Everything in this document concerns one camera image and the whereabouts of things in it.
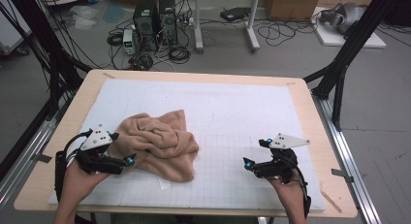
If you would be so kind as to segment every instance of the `fleece cloth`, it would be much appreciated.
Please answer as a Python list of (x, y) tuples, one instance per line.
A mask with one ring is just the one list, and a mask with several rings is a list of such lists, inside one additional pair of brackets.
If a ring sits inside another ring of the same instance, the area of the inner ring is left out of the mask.
[(199, 146), (186, 130), (183, 110), (160, 117), (139, 113), (123, 120), (115, 132), (119, 136), (109, 147), (110, 157), (122, 159), (137, 153), (132, 168), (174, 182), (194, 179), (193, 162)]

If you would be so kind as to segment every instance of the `floor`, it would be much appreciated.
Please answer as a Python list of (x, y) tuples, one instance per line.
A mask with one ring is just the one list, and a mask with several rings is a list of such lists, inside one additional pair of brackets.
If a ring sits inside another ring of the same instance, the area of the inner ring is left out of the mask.
[[(89, 4), (80, 1), (76, 5)], [(118, 6), (112, 0), (99, 0), (91, 7), (99, 10), (97, 25), (90, 30), (70, 26), (69, 32), (94, 64), (112, 68), (112, 65), (108, 65), (111, 59), (106, 39), (115, 25), (131, 18), (132, 9), (124, 4)], [(64, 12), (70, 8), (70, 5), (66, 5), (61, 10)], [(202, 18), (219, 19), (219, 12), (221, 9), (204, 9)], [(259, 10), (258, 15), (264, 17), (264, 11)], [(256, 21), (256, 31), (265, 22)], [(393, 30), (384, 31), (408, 43), (408, 46), (376, 31), (387, 47), (363, 48), (351, 64), (345, 80), (341, 127), (382, 223), (410, 223), (411, 192), (407, 188), (411, 187), (411, 36)], [(194, 49), (192, 31), (188, 30), (190, 42), (187, 48), (191, 51), (189, 61), (185, 64), (160, 62), (150, 71), (303, 78), (330, 64), (340, 50), (340, 47), (322, 46), (314, 33), (298, 32), (294, 38), (277, 47), (270, 46), (258, 35), (261, 49), (252, 53), (244, 32), (242, 25), (205, 24), (205, 52), (199, 54)], [(63, 41), (61, 35), (58, 32), (56, 34)], [(93, 66), (83, 55), (80, 58)], [(117, 67), (127, 67), (127, 60), (128, 56), (120, 50), (113, 61)], [(309, 87), (313, 88), (317, 83), (314, 81)], [(48, 93), (44, 74), (32, 53), (28, 56), (12, 53), (1, 59), (0, 87), (0, 160), (3, 160), (40, 110)], [(52, 213), (18, 211), (13, 208), (14, 198), (23, 183), (20, 181), (12, 197), (4, 201), (0, 209), (0, 223), (50, 223)], [(115, 223), (174, 223), (169, 217), (152, 218), (113, 217)], [(110, 219), (106, 213), (97, 214), (99, 223), (110, 223)], [(205, 222), (200, 217), (195, 220), (198, 223)], [(240, 223), (254, 221), (241, 220)], [(238, 220), (230, 217), (209, 222), (238, 223)], [(363, 223), (363, 219), (360, 215), (343, 220), (308, 218), (308, 223), (330, 222)], [(287, 223), (287, 220), (276, 218), (274, 223)]]

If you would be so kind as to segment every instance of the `white desk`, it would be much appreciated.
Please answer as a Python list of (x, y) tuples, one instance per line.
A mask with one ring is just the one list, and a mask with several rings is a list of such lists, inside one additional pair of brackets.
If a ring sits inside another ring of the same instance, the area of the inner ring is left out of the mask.
[[(260, 49), (260, 45), (257, 41), (256, 34), (253, 29), (254, 18), (256, 15), (258, 1), (259, 0), (252, 0), (250, 19), (248, 22), (245, 22), (245, 29), (251, 41), (251, 51), (252, 52), (255, 52), (256, 50)], [(199, 53), (203, 53), (204, 47), (203, 47), (203, 39), (202, 39), (202, 29), (200, 27), (200, 2), (201, 0), (196, 0), (196, 24), (195, 24), (195, 29), (194, 29), (194, 35), (196, 38), (196, 50)]]
[[(321, 194), (326, 203), (325, 211), (311, 212), (310, 216), (349, 218), (357, 215), (355, 204), (344, 178), (331, 174), (331, 169), (339, 169), (339, 165), (335, 159), (331, 143), (313, 104), (309, 90), (305, 82), (301, 79), (94, 70), (85, 78), (79, 92), (49, 141), (44, 151), (45, 155), (54, 156), (56, 151), (61, 150), (67, 141), (79, 132), (81, 124), (95, 103), (104, 81), (110, 79), (212, 82), (288, 87), (293, 97), (293, 103), (302, 133), (311, 141), (308, 151), (319, 180)], [(37, 163), (15, 201), (15, 208), (19, 210), (55, 211), (56, 205), (48, 203), (48, 198), (53, 191), (53, 184), (54, 160), (51, 160), (48, 164), (42, 162)], [(285, 216), (283, 210), (249, 208), (154, 208), (84, 205), (79, 207), (79, 211)]]

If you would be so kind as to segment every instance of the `grid paper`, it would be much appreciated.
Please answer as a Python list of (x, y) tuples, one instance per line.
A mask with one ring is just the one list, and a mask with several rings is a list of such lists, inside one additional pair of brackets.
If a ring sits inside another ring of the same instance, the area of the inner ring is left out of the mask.
[[(228, 83), (107, 80), (81, 131), (103, 124), (115, 130), (128, 116), (160, 116), (184, 110), (187, 131), (200, 146), (195, 178), (161, 189), (159, 177), (142, 170), (112, 175), (99, 184), (84, 205), (283, 209), (265, 179), (244, 169), (242, 157), (271, 160), (259, 139), (284, 133), (303, 138), (288, 87)], [(84, 140), (78, 140), (73, 148)], [(311, 211), (325, 209), (306, 146), (294, 148), (312, 197)], [(55, 195), (50, 198), (56, 203)]]

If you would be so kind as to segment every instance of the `hand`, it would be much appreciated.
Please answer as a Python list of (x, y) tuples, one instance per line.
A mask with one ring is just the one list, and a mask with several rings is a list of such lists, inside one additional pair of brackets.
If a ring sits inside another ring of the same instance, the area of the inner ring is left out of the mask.
[(79, 203), (109, 175), (88, 174), (81, 169), (76, 159), (73, 160), (64, 176), (63, 191), (53, 223), (74, 224)]
[(291, 181), (287, 184), (283, 184), (274, 177), (267, 178), (267, 181), (277, 192), (278, 198), (285, 208), (290, 223), (305, 224), (303, 194), (298, 179), (298, 173), (294, 171)]

